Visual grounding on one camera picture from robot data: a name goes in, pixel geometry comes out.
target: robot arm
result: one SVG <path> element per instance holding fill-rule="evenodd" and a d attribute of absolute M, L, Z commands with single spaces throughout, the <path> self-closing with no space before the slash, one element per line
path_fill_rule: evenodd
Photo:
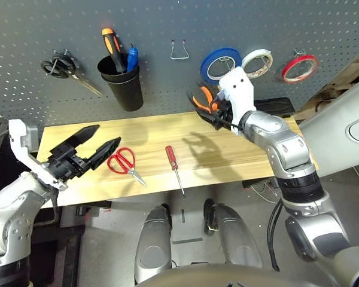
<path fill-rule="evenodd" d="M 253 108 L 252 84 L 241 67 L 226 74 L 220 86 L 218 97 L 232 104 L 231 130 L 267 154 L 290 214 L 286 228 L 298 256 L 317 262 L 335 285 L 359 286 L 359 247 L 348 243 L 305 140 L 282 118 Z"/>
<path fill-rule="evenodd" d="M 66 181 L 95 170 L 117 148 L 121 138 L 113 139 L 90 158 L 79 158 L 75 148 L 90 139 L 97 126 L 81 129 L 51 150 L 45 163 L 29 153 L 38 148 L 37 129 L 21 120 L 10 120 L 11 149 L 31 172 L 23 172 L 0 191 L 0 286 L 29 285 L 29 254 L 34 219 L 41 206 L 67 188 Z"/>

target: gray floor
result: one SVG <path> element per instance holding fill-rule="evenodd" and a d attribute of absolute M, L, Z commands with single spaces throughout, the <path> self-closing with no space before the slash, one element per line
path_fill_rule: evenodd
<path fill-rule="evenodd" d="M 359 245 L 359 180 L 352 169 L 322 179 L 331 194 L 350 241 Z M 218 233 L 203 234 L 202 208 L 211 197 L 233 207 L 249 226 L 262 252 L 266 268 L 271 268 L 267 253 L 266 225 L 273 204 L 261 199 L 253 190 L 244 190 L 241 182 L 169 191 L 115 200 L 110 210 L 92 209 L 83 238 L 80 256 L 80 287 L 133 286 L 133 263 L 142 223 L 156 205 L 171 207 L 172 241 L 202 238 L 202 241 L 172 245 L 172 258 L 178 265 L 191 262 L 224 262 Z M 184 209 L 185 223 L 182 223 Z M 275 232 L 274 247 L 281 272 L 291 278 L 331 286 L 315 265 L 300 260 L 286 234 L 283 211 Z"/>

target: black cup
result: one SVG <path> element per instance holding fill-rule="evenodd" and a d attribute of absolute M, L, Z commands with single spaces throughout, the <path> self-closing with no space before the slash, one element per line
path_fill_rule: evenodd
<path fill-rule="evenodd" d="M 127 63 L 127 54 L 122 54 Z M 120 106 L 128 112 L 137 111 L 144 104 L 141 84 L 139 82 L 139 66 L 130 72 L 117 73 L 110 56 L 103 58 L 97 65 L 102 78 L 108 83 Z"/>

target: black scissors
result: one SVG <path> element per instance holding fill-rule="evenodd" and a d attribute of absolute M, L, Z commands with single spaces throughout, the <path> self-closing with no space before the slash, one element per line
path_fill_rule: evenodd
<path fill-rule="evenodd" d="M 55 53 L 52 56 L 51 61 L 42 61 L 41 68 L 47 73 L 47 75 L 51 75 L 56 78 L 67 79 L 69 76 L 71 76 L 74 80 L 80 82 L 83 86 L 94 92 L 96 95 L 102 96 L 98 89 L 76 75 L 76 65 L 73 60 L 66 55 L 67 52 L 68 51 L 65 50 L 64 54 Z"/>

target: orange scissors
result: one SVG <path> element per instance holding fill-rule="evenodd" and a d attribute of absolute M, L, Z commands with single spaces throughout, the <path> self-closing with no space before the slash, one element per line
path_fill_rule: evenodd
<path fill-rule="evenodd" d="M 129 153 L 133 161 L 130 162 L 125 156 L 123 156 L 122 152 Z M 112 160 L 116 160 L 118 165 L 121 167 L 121 170 L 115 170 L 112 166 Z M 112 172 L 118 173 L 120 175 L 132 175 L 140 184 L 142 184 L 144 187 L 146 187 L 145 181 L 142 179 L 142 177 L 138 174 L 138 172 L 135 170 L 136 166 L 136 158 L 134 156 L 133 151 L 130 148 L 119 148 L 115 154 L 111 155 L 108 158 L 107 161 L 108 167 Z"/>

